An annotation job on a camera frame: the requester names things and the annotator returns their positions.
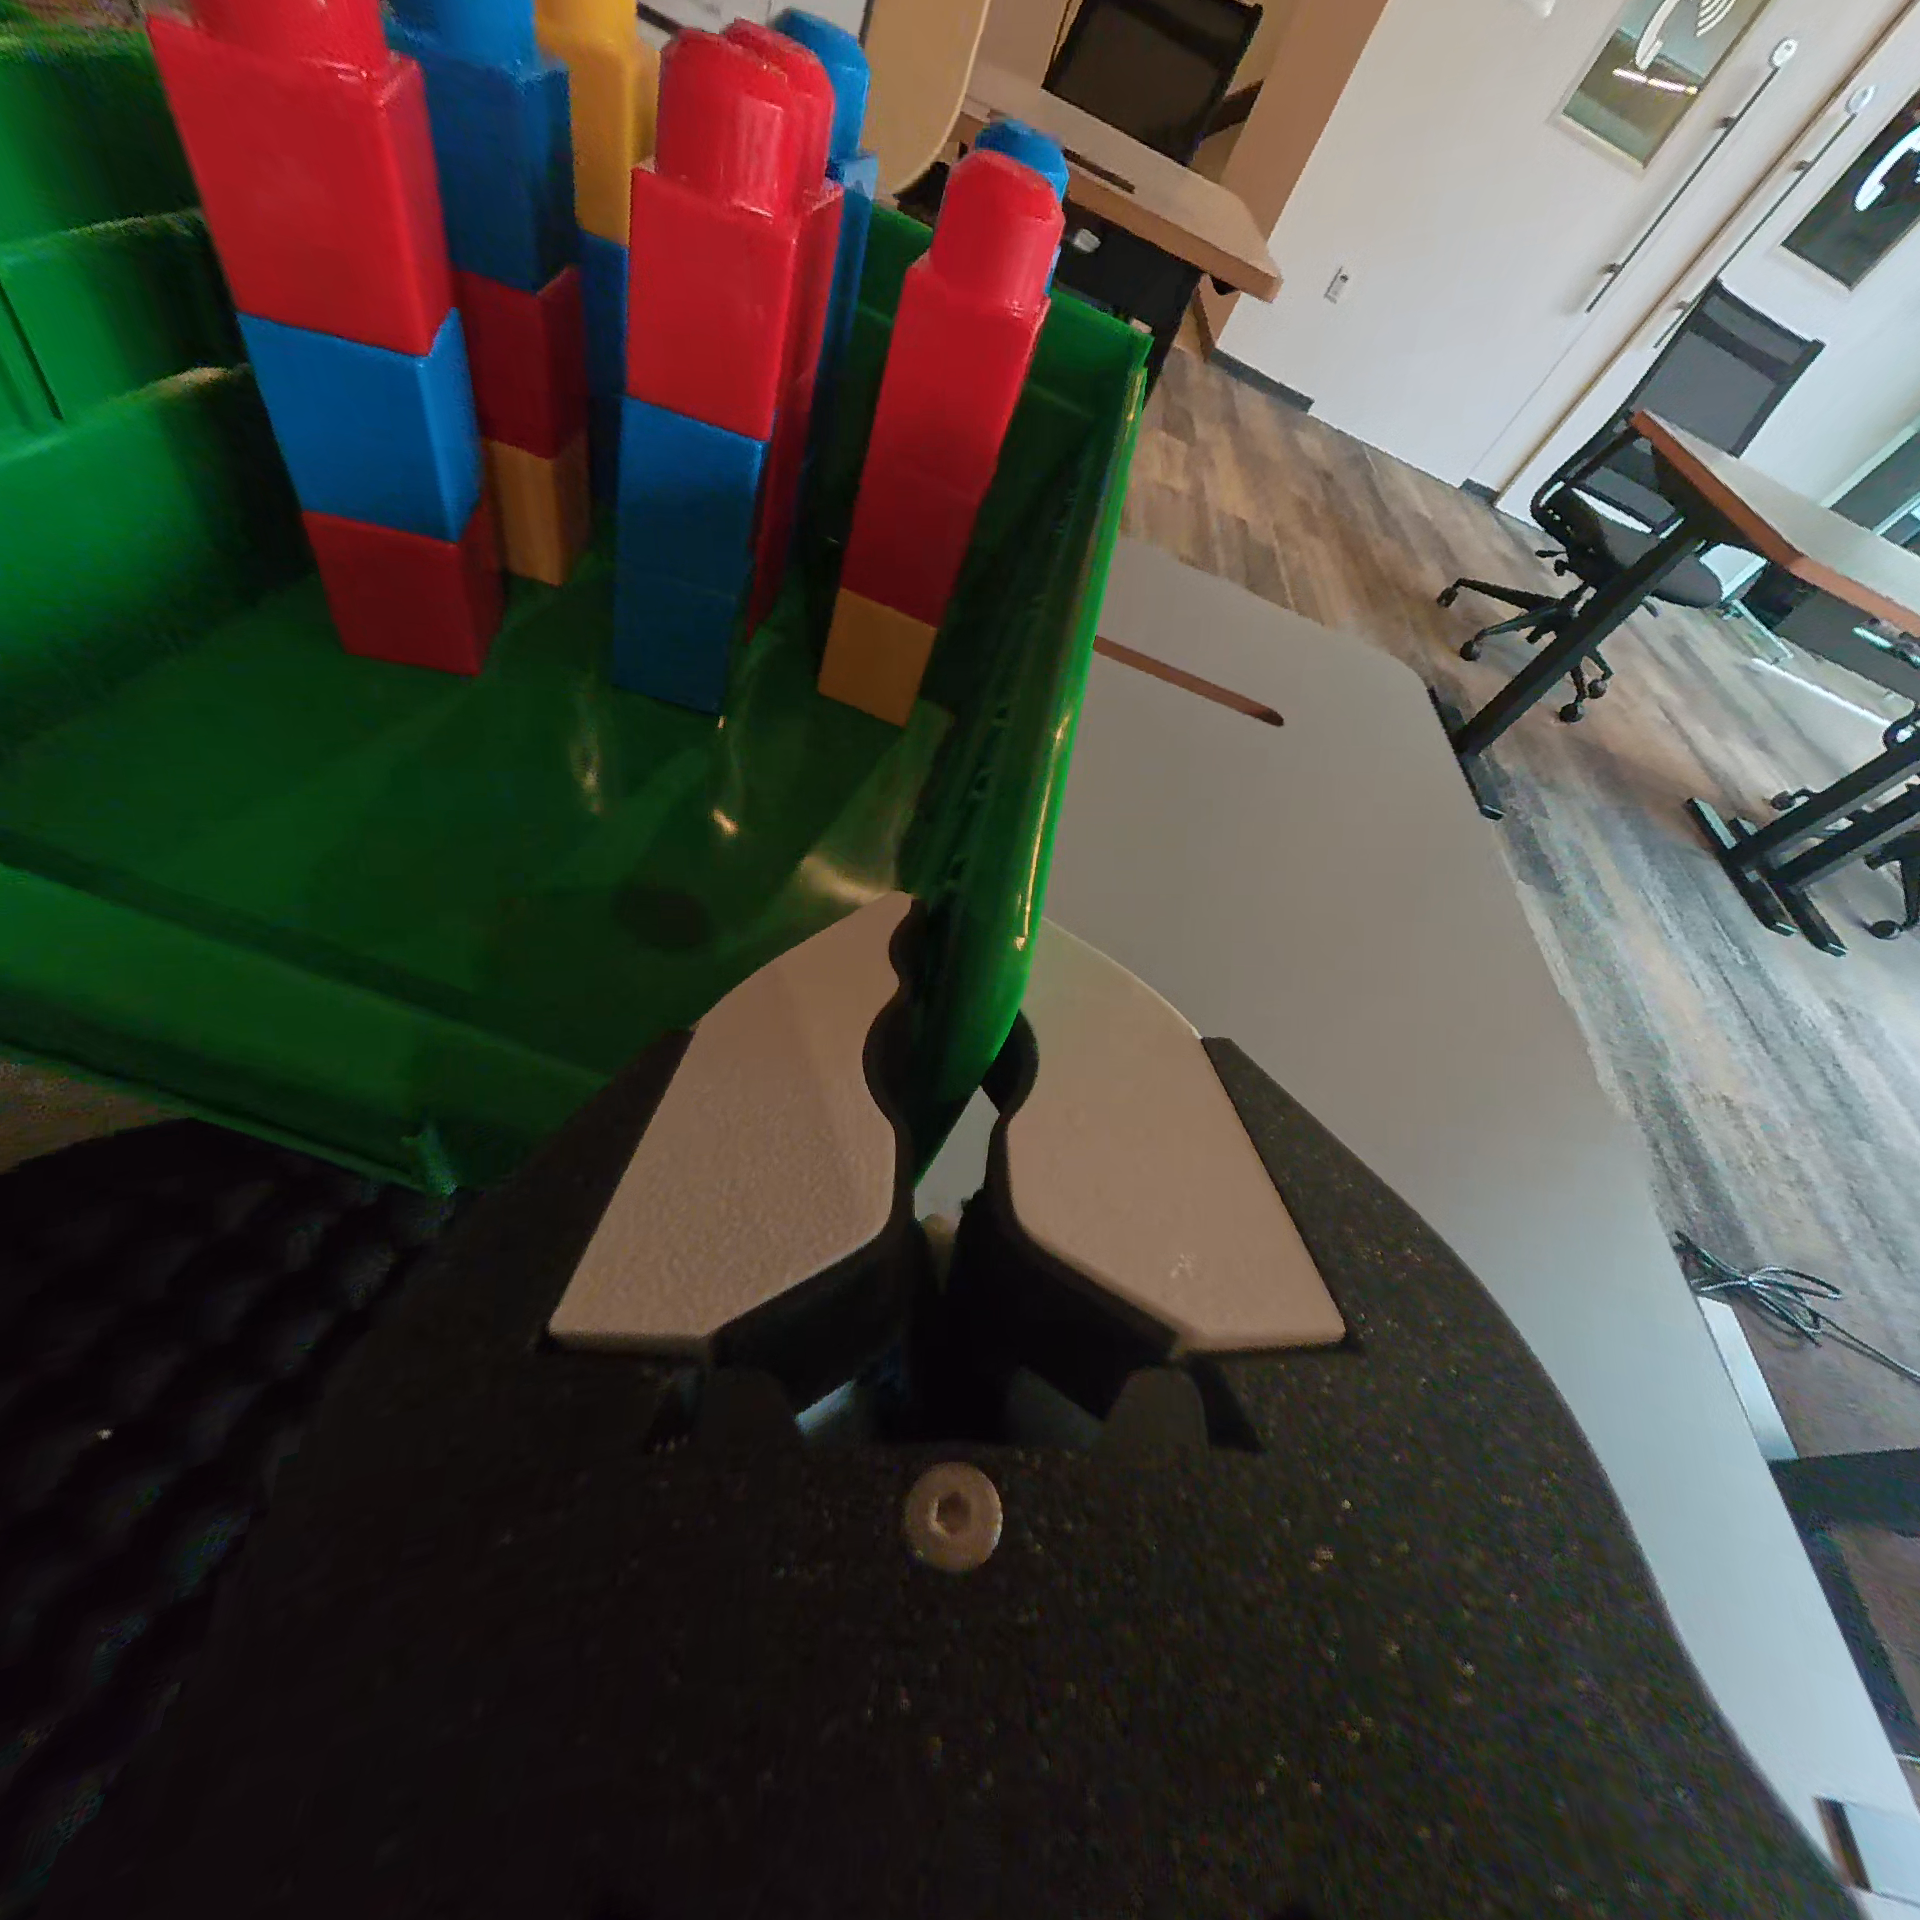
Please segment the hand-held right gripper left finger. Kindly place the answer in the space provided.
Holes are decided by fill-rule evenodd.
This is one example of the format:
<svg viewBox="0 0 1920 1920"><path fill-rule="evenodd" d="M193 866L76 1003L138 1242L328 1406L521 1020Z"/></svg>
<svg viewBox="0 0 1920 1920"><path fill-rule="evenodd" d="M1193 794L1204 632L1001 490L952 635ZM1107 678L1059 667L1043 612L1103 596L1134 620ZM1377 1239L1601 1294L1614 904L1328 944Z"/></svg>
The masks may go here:
<svg viewBox="0 0 1920 1920"><path fill-rule="evenodd" d="M900 1087L920 934L920 900L881 893L686 1034L544 1327L663 1370L647 1439L906 1398L930 1291Z"/></svg>

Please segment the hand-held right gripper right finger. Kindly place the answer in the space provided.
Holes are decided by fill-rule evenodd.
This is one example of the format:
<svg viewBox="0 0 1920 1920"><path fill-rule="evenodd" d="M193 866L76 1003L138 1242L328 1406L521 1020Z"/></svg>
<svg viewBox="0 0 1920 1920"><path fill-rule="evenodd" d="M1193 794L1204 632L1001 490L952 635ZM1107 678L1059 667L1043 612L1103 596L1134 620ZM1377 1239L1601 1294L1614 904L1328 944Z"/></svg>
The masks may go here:
<svg viewBox="0 0 1920 1920"><path fill-rule="evenodd" d="M985 1092L954 1408L1015 1446L1263 1451L1228 1363L1334 1351L1347 1326L1195 1027L1046 925Z"/></svg>

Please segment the green plastic bin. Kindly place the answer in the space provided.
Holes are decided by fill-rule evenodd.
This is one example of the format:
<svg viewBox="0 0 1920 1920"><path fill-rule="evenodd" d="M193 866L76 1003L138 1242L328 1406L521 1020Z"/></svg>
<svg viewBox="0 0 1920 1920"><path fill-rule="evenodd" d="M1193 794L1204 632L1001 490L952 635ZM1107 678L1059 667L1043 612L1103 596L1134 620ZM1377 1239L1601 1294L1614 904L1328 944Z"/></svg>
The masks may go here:
<svg viewBox="0 0 1920 1920"><path fill-rule="evenodd" d="M423 1190L514 1171L632 1055L920 900L911 1112L1017 1023L1145 350L1051 274L920 701L818 690L842 551L720 716L609 682L612 523L508 578L471 676L337 639L148 14L6 4L6 1075Z"/></svg>

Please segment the cluster of mega block towers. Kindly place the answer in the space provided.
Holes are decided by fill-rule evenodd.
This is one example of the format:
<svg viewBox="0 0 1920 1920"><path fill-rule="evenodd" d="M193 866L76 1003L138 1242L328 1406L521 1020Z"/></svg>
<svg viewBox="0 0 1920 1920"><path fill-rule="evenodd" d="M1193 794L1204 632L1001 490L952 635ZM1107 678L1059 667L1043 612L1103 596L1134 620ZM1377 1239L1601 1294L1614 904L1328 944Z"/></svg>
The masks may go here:
<svg viewBox="0 0 1920 1920"><path fill-rule="evenodd" d="M738 19L820 59L832 131L731 658L800 568L808 523L844 554L818 690L900 726L1050 317L1065 158L1017 122L985 128L871 364L856 343L879 226L863 37L803 6ZM655 46L639 4L148 14L348 654L479 675L506 581L568 584L598 512L615 599L634 171L686 30L703 27Z"/></svg>

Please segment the black textured wrist rest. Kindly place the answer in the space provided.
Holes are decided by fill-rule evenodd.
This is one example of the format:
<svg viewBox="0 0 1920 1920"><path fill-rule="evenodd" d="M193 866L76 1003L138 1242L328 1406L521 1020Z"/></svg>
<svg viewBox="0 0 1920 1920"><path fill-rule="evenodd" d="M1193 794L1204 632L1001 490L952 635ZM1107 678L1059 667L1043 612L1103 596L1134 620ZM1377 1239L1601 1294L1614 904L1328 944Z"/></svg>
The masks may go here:
<svg viewBox="0 0 1920 1920"><path fill-rule="evenodd" d="M316 1404L462 1212L201 1119L6 1173L6 1912L177 1702Z"/></svg>

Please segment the wooden top desk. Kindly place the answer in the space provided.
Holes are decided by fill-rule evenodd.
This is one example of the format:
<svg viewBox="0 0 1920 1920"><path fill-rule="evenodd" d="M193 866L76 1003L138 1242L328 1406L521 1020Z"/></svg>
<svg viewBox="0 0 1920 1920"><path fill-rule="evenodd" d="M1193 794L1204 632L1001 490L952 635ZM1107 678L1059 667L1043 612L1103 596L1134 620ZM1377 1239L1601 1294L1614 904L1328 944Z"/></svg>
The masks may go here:
<svg viewBox="0 0 1920 1920"><path fill-rule="evenodd" d="M1202 279L1272 301L1280 268L1256 214L1224 183L1145 146L1043 84L976 61L952 136L961 149L995 122L1015 118L1051 136L1068 163L1068 223L1105 223L1105 240L1127 234L1122 266L1096 271L1091 300L1152 335L1148 375L1156 379Z"/></svg>
<svg viewBox="0 0 1920 1920"><path fill-rule="evenodd" d="M1839 517L1768 478L1736 453L1710 445L1648 410L1632 410L1608 422L1536 499L1558 510L1558 499L1586 482L1627 443L1644 443L1659 494L1672 514L1644 535L1632 560L1602 542L1592 546L1601 566L1585 591L1540 603L1522 627L1544 635L1538 652L1476 714L1460 716L1434 690L1456 768L1476 811L1503 820L1494 775L1483 762L1505 732L1536 706L1548 685L1571 678L1675 572L1716 543L1740 546L1785 568L1848 607L1879 616L1910 639L1918 620L1918 560L1914 554ZM1811 789L1768 824L1723 820L1703 799L1688 804L1719 871L1736 884L1754 916L1774 932L1798 932L1828 955L1844 955L1844 941L1818 910L1814 887L1835 871L1866 863L1903 866L1904 918L1872 925L1879 939L1895 939L1915 925L1915 714L1884 734L1882 751L1849 775Z"/></svg>

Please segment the black office chair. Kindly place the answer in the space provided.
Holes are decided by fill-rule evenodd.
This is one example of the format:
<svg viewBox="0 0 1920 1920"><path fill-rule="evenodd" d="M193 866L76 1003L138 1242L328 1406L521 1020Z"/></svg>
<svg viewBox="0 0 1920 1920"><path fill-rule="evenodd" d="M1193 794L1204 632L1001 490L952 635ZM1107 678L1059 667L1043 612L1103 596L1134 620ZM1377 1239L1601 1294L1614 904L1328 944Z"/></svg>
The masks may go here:
<svg viewBox="0 0 1920 1920"><path fill-rule="evenodd" d="M1819 354L1819 341L1790 332L1715 280L1620 411L1544 479L1528 507L1552 540L1538 560L1571 575L1572 587L1545 595L1475 578L1454 581L1438 595L1440 607L1450 607L1460 591L1475 591L1518 611L1465 639L1458 658L1476 660L1483 644L1505 632L1522 632L1528 643L1555 637L1598 587L1644 560L1678 522L1675 503L1659 486L1652 451L1630 426L1634 411L1652 411L1740 455Z"/></svg>
<svg viewBox="0 0 1920 1920"><path fill-rule="evenodd" d="M1254 46L1243 3L1084 3L1043 87L1134 141L1188 165Z"/></svg>

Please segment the light wood panel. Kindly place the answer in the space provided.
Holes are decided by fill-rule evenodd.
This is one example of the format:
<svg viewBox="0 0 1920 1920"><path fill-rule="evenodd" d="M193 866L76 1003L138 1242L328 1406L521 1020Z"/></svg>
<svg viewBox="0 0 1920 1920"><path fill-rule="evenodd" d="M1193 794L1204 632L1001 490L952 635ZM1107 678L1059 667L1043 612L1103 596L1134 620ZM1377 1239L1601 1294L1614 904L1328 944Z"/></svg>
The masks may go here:
<svg viewBox="0 0 1920 1920"><path fill-rule="evenodd" d="M943 156L970 92L988 3L871 3L871 67L863 143L876 156L876 199L897 204Z"/></svg>

